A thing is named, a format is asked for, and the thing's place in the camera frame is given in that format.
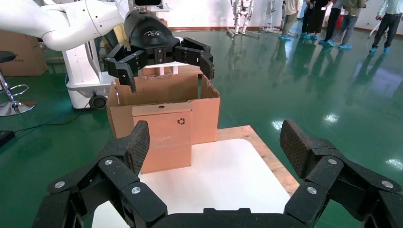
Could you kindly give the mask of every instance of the caster wheel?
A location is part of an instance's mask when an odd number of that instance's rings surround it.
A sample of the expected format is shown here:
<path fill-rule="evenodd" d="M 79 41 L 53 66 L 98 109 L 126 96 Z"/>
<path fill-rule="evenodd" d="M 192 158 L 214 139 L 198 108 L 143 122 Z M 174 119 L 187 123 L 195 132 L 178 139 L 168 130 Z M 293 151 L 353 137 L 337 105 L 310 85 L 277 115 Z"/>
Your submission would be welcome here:
<path fill-rule="evenodd" d="M 89 106 L 93 109 L 104 109 L 106 107 L 106 97 L 94 95 L 89 100 Z"/>

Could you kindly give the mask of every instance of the cardboard box stack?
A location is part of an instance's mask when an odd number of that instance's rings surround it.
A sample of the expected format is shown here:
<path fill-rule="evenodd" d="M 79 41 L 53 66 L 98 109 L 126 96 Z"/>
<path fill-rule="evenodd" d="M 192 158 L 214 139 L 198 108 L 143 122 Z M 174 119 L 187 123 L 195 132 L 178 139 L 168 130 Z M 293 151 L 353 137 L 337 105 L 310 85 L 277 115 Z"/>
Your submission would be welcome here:
<path fill-rule="evenodd" d="M 0 31 L 0 50 L 11 51 L 16 58 L 0 64 L 4 76 L 39 76 L 48 70 L 38 38 Z"/>
<path fill-rule="evenodd" d="M 198 74 L 135 78 L 129 86 L 111 85 L 108 119 L 116 138 L 125 137 L 139 120 L 150 130 L 150 150 L 142 173 L 191 165 L 192 144 L 217 140 L 220 94 L 203 76 L 199 96 Z"/>

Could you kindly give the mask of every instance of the recycling symbol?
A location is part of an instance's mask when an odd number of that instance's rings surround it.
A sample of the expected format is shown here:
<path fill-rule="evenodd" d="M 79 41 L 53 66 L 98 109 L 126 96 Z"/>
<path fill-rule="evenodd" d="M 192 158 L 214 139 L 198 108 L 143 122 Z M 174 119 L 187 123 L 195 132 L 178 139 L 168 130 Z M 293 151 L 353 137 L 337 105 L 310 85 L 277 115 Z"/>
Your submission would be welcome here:
<path fill-rule="evenodd" d="M 184 125 L 184 124 L 185 124 L 185 119 L 180 118 L 180 119 L 178 120 L 178 124 Z"/>

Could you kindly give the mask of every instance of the white tabletop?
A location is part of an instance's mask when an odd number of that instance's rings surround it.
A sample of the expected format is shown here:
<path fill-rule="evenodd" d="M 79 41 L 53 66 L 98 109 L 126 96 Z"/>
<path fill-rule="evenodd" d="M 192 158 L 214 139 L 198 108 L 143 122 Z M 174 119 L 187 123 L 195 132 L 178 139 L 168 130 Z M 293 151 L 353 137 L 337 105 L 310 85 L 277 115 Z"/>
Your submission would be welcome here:
<path fill-rule="evenodd" d="M 283 213 L 290 196 L 248 141 L 232 139 L 192 146 L 187 168 L 140 175 L 167 205 L 168 214 L 204 208 Z M 94 213 L 92 228 L 127 228 L 109 202 Z"/>
<path fill-rule="evenodd" d="M 180 62 L 171 62 L 171 63 L 162 63 L 162 64 L 155 64 L 155 65 L 146 65 L 144 68 L 158 68 L 158 67 L 179 67 L 179 66 L 187 66 L 187 63 L 180 63 Z"/>

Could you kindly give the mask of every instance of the bar stool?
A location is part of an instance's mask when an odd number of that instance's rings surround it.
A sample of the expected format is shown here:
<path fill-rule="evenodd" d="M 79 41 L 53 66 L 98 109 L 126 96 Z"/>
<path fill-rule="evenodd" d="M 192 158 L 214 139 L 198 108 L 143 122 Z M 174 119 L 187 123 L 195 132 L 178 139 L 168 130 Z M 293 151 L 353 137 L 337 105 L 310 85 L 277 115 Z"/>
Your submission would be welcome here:
<path fill-rule="evenodd" d="M 14 53 L 9 51 L 0 51 L 0 63 L 10 62 L 14 59 L 15 59 Z M 29 87 L 28 85 L 21 84 L 9 88 L 6 80 L 3 78 L 1 69 L 0 69 L 0 85 L 3 91 L 9 97 L 8 102 L 0 104 L 0 116 L 18 115 L 31 110 L 33 107 L 37 105 L 35 100 L 29 100 L 29 99 L 16 100 L 15 96 L 23 94 L 29 89 Z M 17 87 L 25 87 L 25 89 L 22 92 L 12 94 L 11 91 Z"/>

